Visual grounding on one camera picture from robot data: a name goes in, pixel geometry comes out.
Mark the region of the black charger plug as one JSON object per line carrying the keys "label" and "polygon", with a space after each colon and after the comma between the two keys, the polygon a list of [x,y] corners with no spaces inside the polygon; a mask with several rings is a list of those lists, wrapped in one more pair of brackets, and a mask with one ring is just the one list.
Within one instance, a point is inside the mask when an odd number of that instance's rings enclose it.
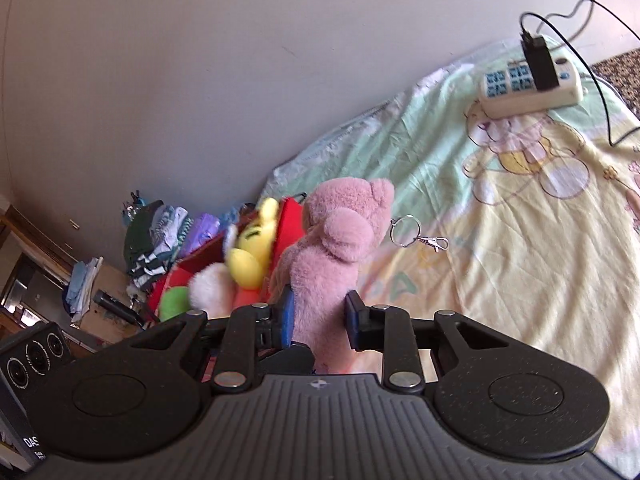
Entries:
{"label": "black charger plug", "polygon": [[533,36],[524,30],[521,32],[521,46],[536,89],[550,91],[558,88],[558,75],[544,37]]}

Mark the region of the purple tissue pack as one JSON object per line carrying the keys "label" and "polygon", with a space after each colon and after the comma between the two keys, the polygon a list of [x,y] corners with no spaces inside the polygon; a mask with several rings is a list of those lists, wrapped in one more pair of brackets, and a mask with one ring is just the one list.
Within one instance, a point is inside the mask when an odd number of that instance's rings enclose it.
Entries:
{"label": "purple tissue pack", "polygon": [[213,214],[208,214],[207,212],[200,214],[198,218],[193,221],[188,234],[186,234],[186,239],[180,248],[178,258],[186,258],[214,238],[218,233],[219,227],[220,220],[218,217]]}

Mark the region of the pink plush toy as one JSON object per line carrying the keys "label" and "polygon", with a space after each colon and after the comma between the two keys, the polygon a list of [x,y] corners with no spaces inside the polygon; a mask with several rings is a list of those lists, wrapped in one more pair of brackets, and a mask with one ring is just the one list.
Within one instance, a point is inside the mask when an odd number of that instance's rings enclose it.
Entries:
{"label": "pink plush toy", "polygon": [[321,183],[303,206],[304,236],[285,249],[271,273],[269,299],[292,289],[293,339],[310,348],[321,374],[341,374],[352,365],[344,300],[357,287],[360,264],[390,227],[394,196],[384,178]]}

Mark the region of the cartoon bear bed sheet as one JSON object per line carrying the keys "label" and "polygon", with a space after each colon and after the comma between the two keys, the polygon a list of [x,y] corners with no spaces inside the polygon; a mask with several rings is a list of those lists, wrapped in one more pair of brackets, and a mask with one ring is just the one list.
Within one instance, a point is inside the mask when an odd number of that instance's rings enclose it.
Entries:
{"label": "cartoon bear bed sheet", "polygon": [[382,244],[362,267],[368,304],[416,318],[461,312],[589,370],[611,414],[598,455],[639,471],[639,133],[618,95],[584,80],[577,105],[489,118],[480,77],[516,41],[436,70],[313,144],[268,178],[288,197],[338,177],[385,178],[394,213],[446,252]]}

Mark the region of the white bunny plush blue bow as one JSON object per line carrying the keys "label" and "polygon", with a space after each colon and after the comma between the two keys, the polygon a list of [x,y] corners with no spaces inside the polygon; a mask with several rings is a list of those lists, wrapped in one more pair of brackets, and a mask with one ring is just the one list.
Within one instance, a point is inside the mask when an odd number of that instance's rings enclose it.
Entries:
{"label": "white bunny plush blue bow", "polygon": [[189,282],[191,308],[205,312],[210,320],[224,318],[232,311],[236,285],[227,266],[227,257],[237,237],[238,227],[232,224],[222,239],[222,261],[209,264]]}

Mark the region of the brown patterned mattress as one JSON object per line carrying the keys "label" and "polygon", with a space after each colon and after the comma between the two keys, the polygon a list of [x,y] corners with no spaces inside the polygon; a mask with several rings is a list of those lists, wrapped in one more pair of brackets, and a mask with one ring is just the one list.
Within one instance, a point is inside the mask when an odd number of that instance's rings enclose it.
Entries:
{"label": "brown patterned mattress", "polygon": [[606,80],[620,95],[627,107],[639,116],[640,49],[634,49],[591,66],[594,73]]}

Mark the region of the pile of folded clothes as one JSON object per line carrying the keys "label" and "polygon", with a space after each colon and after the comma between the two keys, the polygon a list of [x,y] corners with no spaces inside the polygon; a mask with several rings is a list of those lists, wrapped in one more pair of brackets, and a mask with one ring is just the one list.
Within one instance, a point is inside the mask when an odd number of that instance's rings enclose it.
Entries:
{"label": "pile of folded clothes", "polygon": [[193,218],[180,206],[161,200],[142,207],[129,223],[124,258],[132,284],[150,292],[177,260]]}

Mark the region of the wooden cabinet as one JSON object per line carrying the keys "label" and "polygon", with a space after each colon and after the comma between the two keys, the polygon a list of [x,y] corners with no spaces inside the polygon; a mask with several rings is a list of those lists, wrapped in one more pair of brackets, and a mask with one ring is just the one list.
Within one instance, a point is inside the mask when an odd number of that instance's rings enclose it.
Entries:
{"label": "wooden cabinet", "polygon": [[94,301],[78,320],[65,309],[76,260],[17,209],[1,213],[1,333],[55,322],[80,356],[134,336],[139,329]]}

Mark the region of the metal keyring clasp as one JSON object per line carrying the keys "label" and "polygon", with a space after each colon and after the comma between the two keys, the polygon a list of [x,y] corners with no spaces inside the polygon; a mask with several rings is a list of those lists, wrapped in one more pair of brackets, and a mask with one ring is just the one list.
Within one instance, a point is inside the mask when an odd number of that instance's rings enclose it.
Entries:
{"label": "metal keyring clasp", "polygon": [[412,214],[390,220],[390,241],[400,248],[421,244],[431,247],[434,252],[446,252],[449,249],[447,237],[424,234],[421,222]]}

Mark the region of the green bean plush toy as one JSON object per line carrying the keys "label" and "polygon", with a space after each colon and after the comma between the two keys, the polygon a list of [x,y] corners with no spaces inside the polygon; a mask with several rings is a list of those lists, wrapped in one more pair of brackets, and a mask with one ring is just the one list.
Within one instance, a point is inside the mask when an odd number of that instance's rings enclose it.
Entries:
{"label": "green bean plush toy", "polygon": [[160,298],[157,316],[162,322],[165,322],[188,312],[190,309],[189,287],[171,287]]}

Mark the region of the red cardboard box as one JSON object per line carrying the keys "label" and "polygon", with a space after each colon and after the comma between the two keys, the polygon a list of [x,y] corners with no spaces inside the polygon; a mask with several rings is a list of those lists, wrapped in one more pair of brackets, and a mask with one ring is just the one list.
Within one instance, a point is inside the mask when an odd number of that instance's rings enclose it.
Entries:
{"label": "red cardboard box", "polygon": [[266,302],[267,282],[285,248],[303,235],[295,198],[267,197],[256,214],[232,223],[174,264],[152,293],[162,321],[195,309],[213,321],[239,307]]}

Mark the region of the yellow tiger plush toy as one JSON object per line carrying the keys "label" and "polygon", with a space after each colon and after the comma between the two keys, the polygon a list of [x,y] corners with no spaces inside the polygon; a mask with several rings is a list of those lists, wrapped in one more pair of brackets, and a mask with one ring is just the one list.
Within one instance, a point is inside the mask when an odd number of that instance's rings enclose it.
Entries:
{"label": "yellow tiger plush toy", "polygon": [[242,230],[232,224],[224,236],[224,262],[241,288],[262,288],[276,239],[279,208],[277,200],[265,198],[254,220]]}

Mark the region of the white power strip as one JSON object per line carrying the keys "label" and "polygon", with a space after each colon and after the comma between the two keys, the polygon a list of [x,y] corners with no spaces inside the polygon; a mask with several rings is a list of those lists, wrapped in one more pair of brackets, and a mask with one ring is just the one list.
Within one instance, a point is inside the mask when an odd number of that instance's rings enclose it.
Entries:
{"label": "white power strip", "polygon": [[554,69],[559,85],[539,91],[526,62],[509,63],[480,78],[478,99],[484,113],[501,119],[528,113],[573,106],[584,98],[577,68],[567,58],[555,58]]}

